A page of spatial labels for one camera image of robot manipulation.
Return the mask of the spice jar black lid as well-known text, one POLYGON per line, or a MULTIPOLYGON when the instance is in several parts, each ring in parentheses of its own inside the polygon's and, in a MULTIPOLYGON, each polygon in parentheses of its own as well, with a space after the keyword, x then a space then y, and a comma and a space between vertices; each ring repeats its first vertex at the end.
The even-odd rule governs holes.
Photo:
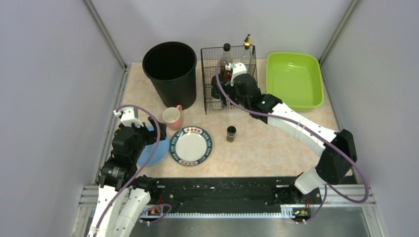
POLYGON ((213 100, 221 100, 221 94, 217 86, 211 88, 211 97, 213 100))
POLYGON ((211 79, 211 85, 213 87, 218 87, 218 80, 217 80, 217 76, 213 76, 211 79))

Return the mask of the clear glass bottle gold cap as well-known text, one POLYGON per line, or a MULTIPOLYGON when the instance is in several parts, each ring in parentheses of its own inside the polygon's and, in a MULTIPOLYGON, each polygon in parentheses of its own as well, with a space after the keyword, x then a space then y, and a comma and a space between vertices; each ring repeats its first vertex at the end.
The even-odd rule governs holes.
POLYGON ((241 54, 241 62, 247 66, 248 73, 254 74, 254 64, 253 64, 253 52, 252 52, 252 42, 251 35, 247 34, 246 38, 243 41, 243 51, 241 54))

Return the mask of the dark sauce bottle black cap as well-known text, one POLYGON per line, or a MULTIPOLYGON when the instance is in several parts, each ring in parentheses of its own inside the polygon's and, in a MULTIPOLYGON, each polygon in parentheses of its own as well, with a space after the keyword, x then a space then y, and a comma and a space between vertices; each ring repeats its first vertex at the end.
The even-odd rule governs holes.
MULTIPOLYGON (((227 60, 229 63, 232 63, 233 58, 231 56, 230 49, 231 49, 231 45, 229 43, 225 43, 223 45, 223 54, 222 54, 221 58, 227 60)), ((220 64, 220 75, 223 77, 224 81, 230 81, 231 80, 231 74, 230 74, 229 70, 225 69, 225 66, 226 66, 225 62, 222 62, 220 64)))

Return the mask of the small dark spice jar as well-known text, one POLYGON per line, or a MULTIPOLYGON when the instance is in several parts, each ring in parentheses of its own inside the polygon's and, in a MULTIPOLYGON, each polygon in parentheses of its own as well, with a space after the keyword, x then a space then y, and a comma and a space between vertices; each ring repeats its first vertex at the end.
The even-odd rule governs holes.
POLYGON ((227 142, 230 142, 230 143, 234 142, 236 132, 237 130, 236 130, 236 127, 234 126, 229 126, 227 128, 227 135, 226 135, 227 142))

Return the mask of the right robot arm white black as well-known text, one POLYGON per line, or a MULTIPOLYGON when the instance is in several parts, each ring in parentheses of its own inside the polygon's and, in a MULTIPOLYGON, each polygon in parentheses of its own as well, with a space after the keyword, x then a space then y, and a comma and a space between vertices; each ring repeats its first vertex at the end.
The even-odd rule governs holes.
POLYGON ((325 184, 339 184, 357 161, 353 135, 320 126, 291 109, 281 99, 263 94, 249 74, 221 82, 220 95, 233 105, 241 105, 253 118, 280 128, 307 145, 320 157, 318 164, 300 174, 291 190, 301 197, 325 184))

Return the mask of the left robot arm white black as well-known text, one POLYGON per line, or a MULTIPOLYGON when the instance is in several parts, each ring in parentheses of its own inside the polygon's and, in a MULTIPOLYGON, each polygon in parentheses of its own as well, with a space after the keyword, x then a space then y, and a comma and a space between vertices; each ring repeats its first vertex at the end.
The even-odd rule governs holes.
POLYGON ((98 201, 87 236, 129 236, 156 192, 155 179, 136 175, 137 162, 146 146, 167 138, 167 126, 151 117, 148 120, 151 127, 131 119, 115 131, 111 156, 100 171, 98 201))

